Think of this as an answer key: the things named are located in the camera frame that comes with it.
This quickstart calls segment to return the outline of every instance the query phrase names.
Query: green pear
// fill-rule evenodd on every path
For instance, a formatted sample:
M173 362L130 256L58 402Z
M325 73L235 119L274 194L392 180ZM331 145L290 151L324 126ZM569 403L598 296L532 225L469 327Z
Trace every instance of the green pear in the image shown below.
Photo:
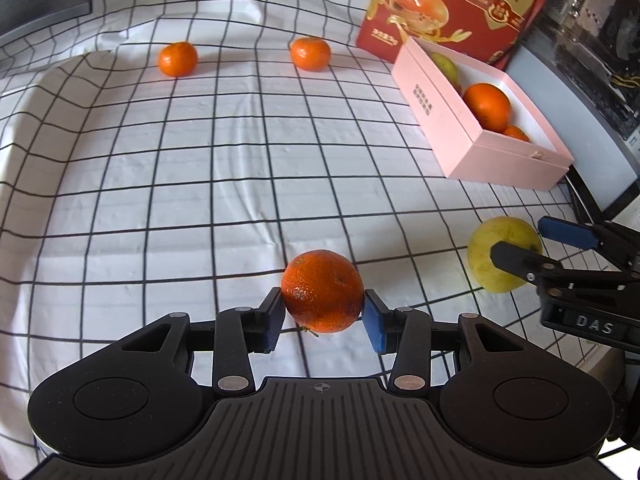
M491 248L498 242L507 242L538 254L542 254L542 243L533 227L524 220L508 216L483 222L471 235L466 257L475 279L489 292L511 292L527 282L494 266Z
M438 69L444 74L444 77L454 86L454 88L460 88L460 82L458 80L458 67L444 54L439 52L431 52L429 57Z

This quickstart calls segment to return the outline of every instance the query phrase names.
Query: fruit stem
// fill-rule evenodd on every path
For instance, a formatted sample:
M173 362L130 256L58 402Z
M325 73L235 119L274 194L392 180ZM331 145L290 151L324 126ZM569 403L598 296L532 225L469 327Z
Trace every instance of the fruit stem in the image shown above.
M311 332L314 336L316 337L320 337L317 333L315 333L313 330L311 330L310 328L307 328L306 326L301 326L300 327L302 329L302 332Z

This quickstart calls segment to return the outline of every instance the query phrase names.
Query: metal screw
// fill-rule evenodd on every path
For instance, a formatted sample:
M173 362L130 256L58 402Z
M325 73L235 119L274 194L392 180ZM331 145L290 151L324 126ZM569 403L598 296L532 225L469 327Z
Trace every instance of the metal screw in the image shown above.
M218 381L218 387L226 392L238 392L248 385L249 381L240 375L228 375Z
M419 390L425 384L424 379L417 375L401 375L394 381L394 386L401 390Z

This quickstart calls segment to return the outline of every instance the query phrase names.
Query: crosshair symbol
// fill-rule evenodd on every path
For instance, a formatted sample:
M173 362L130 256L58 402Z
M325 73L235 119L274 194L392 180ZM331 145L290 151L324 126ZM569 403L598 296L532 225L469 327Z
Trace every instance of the crosshair symbol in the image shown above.
M318 392L320 392L321 394L324 393L325 391L329 390L332 388L332 386L329 386L327 383L318 383L318 384L314 384L312 386L312 388L314 390L317 390Z

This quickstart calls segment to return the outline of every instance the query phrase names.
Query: black cable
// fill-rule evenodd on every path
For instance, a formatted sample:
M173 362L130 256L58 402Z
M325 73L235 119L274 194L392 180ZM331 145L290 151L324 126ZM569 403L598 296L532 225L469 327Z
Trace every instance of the black cable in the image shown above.
M620 447L617 447L616 449L612 449L611 451L607 451L606 453L602 453L598 455L596 458L598 460L602 460L603 458L609 458L610 456L613 456L622 451L626 451L627 449L631 449L632 447L633 446L631 446L631 444L625 444L624 446L620 446Z

